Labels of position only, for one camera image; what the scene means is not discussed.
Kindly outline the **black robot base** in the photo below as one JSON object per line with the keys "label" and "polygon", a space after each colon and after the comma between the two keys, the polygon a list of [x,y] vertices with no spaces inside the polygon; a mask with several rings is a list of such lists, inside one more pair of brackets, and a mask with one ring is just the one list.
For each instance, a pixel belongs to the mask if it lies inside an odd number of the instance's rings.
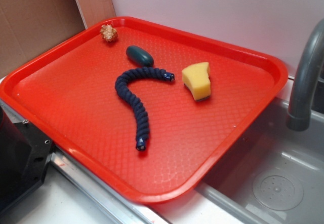
{"label": "black robot base", "polygon": [[33,123],[13,123],[1,109],[1,214],[44,183],[53,147]]}

